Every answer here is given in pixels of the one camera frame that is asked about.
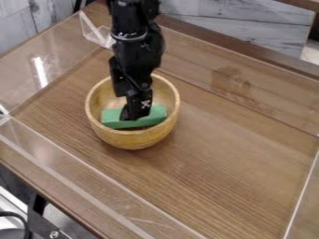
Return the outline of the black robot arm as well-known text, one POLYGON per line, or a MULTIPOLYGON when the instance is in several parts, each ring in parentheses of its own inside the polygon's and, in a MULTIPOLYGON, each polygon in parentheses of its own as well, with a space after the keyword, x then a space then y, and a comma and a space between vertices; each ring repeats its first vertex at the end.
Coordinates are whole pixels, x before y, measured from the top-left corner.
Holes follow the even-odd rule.
POLYGON ((114 92, 126 98, 120 120, 138 120, 151 112, 152 72, 164 52, 162 30, 155 22, 160 0, 106 0, 112 18, 114 56, 108 60, 114 92))

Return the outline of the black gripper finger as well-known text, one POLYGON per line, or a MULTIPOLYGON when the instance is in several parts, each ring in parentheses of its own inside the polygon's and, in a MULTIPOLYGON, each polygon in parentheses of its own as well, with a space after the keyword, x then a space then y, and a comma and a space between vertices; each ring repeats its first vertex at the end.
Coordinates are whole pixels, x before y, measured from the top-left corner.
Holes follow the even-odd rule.
POLYGON ((147 117, 152 106, 152 90, 130 89, 122 95, 126 97, 126 105, 122 109, 120 120, 138 120, 147 117))
POLYGON ((111 58, 108 60, 108 64, 110 64, 110 74, 112 79, 114 92, 118 97, 123 97, 126 96, 126 92, 131 89, 131 85, 130 85, 127 77, 124 76, 124 73, 122 72, 118 60, 115 58, 111 58))

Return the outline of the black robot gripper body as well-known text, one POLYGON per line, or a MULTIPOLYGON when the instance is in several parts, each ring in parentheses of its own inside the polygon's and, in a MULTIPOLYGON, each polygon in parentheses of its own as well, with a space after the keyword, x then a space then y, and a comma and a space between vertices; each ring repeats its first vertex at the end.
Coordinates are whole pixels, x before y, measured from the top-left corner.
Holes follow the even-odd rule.
POLYGON ((164 39, 160 31, 146 31, 142 35, 111 33, 115 40, 114 56, 131 89, 147 90, 152 85, 152 72, 160 67, 164 39))

